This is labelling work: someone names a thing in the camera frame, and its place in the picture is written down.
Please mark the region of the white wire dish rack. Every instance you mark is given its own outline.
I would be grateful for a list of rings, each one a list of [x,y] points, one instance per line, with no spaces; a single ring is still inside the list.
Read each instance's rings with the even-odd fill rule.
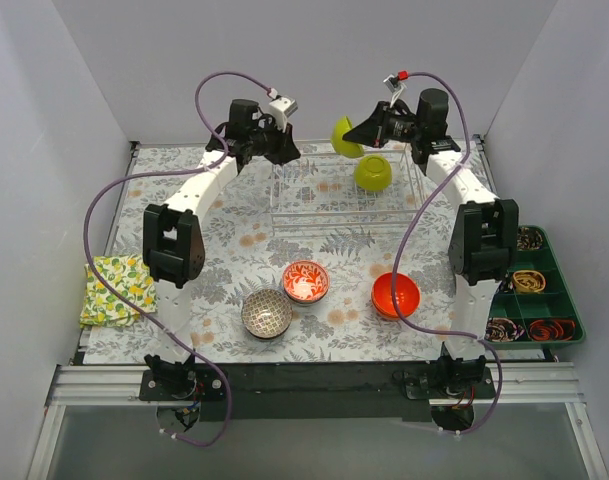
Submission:
[[[392,168],[392,182],[381,192],[369,192],[354,180],[358,162],[320,144],[270,176],[272,227],[276,232],[321,233],[338,228],[388,230],[406,227],[424,202],[424,176],[406,148],[374,152]]]

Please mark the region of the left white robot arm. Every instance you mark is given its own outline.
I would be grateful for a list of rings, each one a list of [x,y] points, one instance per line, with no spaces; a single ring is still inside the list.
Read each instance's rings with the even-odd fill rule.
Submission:
[[[160,346],[145,357],[155,385],[177,400],[197,386],[195,359],[181,347],[190,341],[191,289],[201,273],[205,246],[201,223],[218,195],[254,157],[285,165],[300,157],[289,117],[297,102],[277,96],[263,113],[259,103],[235,99],[228,120],[215,129],[200,160],[205,171],[190,176],[163,204],[147,206],[143,215],[143,260],[158,294]]]

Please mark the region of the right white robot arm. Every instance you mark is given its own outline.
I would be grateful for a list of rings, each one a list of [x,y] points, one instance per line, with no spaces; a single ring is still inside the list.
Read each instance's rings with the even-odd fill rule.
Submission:
[[[408,144],[413,162],[454,210],[448,259],[455,278],[455,318],[427,383],[455,398],[484,379],[482,342],[495,292],[516,258],[519,210],[467,167],[470,153],[447,133],[449,100],[445,91],[431,88],[420,93],[415,111],[401,100],[381,101],[365,121],[342,130],[340,138],[373,148],[390,140]]]

